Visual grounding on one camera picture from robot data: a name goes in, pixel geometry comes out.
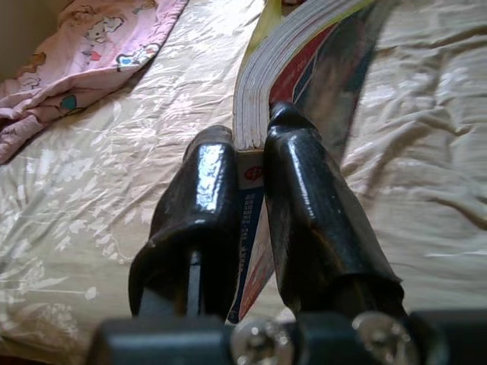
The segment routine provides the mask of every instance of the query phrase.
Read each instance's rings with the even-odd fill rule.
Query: metal screw
[[[407,330],[380,312],[355,317],[352,327],[366,351],[384,365],[419,365],[419,354]]]
[[[242,321],[232,331],[230,345],[237,365],[292,365],[291,339],[285,328],[272,319]]]

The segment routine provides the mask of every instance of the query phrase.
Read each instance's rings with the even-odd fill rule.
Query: floral pattern
[[[424,3],[385,30],[342,171],[408,308],[486,307],[487,5]],[[0,167],[0,353],[80,363],[101,321],[130,315],[132,257],[188,142],[231,125],[262,6],[189,2],[149,68]],[[276,314],[276,296],[253,313]]]
[[[187,143],[231,126],[262,6],[190,2],[149,68],[0,166],[0,354],[79,363],[101,321],[130,316],[132,257]]]

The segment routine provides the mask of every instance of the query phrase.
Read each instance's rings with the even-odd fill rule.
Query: beige bedsheet
[[[77,363],[94,326],[128,316],[130,260],[184,148],[231,125],[261,0],[192,0],[144,73],[0,167],[0,354]],[[487,306],[487,5],[405,2],[343,164],[406,305]],[[274,284],[253,313],[282,309]]]

